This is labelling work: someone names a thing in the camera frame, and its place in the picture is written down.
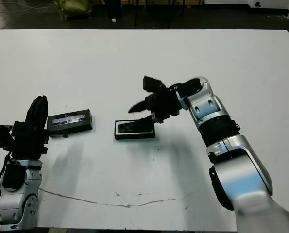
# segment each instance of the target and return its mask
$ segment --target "black floor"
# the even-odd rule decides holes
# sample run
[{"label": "black floor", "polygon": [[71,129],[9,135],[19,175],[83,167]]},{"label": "black floor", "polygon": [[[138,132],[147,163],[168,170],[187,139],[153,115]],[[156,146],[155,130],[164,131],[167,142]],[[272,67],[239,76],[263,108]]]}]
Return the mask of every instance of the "black floor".
[{"label": "black floor", "polygon": [[[4,10],[20,10],[7,6]],[[284,15],[251,13],[249,9],[210,9],[203,6],[124,6],[116,24],[108,18],[104,6],[96,6],[91,18],[63,22],[56,7],[30,10],[18,14],[0,14],[0,29],[285,29],[289,19]]]}]

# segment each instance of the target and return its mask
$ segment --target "white table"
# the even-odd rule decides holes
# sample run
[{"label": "white table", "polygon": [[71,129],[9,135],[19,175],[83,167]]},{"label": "white table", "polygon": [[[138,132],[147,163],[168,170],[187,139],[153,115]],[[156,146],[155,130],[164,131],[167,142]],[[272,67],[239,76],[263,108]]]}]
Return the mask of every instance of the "white table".
[{"label": "white table", "polygon": [[148,114],[127,113],[147,96],[144,75],[166,85],[207,77],[289,210],[287,31],[2,30],[0,124],[23,121],[38,95],[49,115],[94,116],[93,131],[50,139],[41,157],[40,227],[236,230],[188,112],[156,125],[155,139],[114,139],[115,120]]}]

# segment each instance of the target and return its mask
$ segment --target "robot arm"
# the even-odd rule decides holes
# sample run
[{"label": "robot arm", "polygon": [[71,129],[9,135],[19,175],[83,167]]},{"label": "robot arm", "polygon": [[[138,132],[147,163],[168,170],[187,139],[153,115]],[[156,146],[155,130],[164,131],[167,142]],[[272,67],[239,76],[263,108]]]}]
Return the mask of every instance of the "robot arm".
[{"label": "robot arm", "polygon": [[39,96],[31,104],[25,122],[0,125],[0,147],[9,151],[0,173],[0,231],[36,227],[42,181],[39,158],[47,153],[44,144],[49,137],[44,129],[47,115],[46,96]]},{"label": "robot arm", "polygon": [[213,163],[209,175],[220,204],[234,210],[239,233],[289,233],[289,212],[272,198],[272,181],[240,127],[229,116],[208,80],[194,78],[166,88],[145,77],[144,90],[154,92],[129,112],[150,110],[162,123],[181,108],[189,110]]}]

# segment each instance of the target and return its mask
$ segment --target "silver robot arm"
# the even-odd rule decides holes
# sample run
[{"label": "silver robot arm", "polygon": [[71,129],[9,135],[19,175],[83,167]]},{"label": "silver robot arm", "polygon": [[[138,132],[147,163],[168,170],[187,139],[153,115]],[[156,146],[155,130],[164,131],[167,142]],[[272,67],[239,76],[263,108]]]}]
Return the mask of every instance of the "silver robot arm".
[{"label": "silver robot arm", "polygon": [[218,200],[235,211],[239,233],[289,233],[289,212],[271,198],[267,170],[245,136],[239,134],[239,125],[230,119],[208,80],[198,78],[202,85],[199,92],[177,96],[207,145],[214,164],[209,174]]},{"label": "silver robot arm", "polygon": [[49,138],[44,129],[47,115],[47,98],[39,96],[24,122],[0,125],[0,148],[9,151],[0,172],[0,232],[36,227],[38,188],[42,182],[39,159],[47,153],[44,144]]},{"label": "silver robot arm", "polygon": [[36,227],[41,167],[39,160],[8,160],[0,179],[0,232]]}]

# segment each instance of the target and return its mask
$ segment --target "black rectangular box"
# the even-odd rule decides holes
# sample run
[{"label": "black rectangular box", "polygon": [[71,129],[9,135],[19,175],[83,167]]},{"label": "black rectangular box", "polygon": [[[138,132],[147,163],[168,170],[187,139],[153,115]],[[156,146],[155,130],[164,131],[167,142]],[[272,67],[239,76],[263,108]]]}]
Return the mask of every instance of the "black rectangular box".
[{"label": "black rectangular box", "polygon": [[119,124],[129,123],[132,121],[136,121],[136,120],[116,120],[115,121],[114,137],[116,140],[155,138],[155,127],[153,123],[152,123],[151,128],[147,132],[136,132],[136,133],[120,133],[119,132]]},{"label": "black rectangular box", "polygon": [[47,130],[51,133],[77,133],[92,130],[92,117],[89,109],[64,113],[47,118]]}]

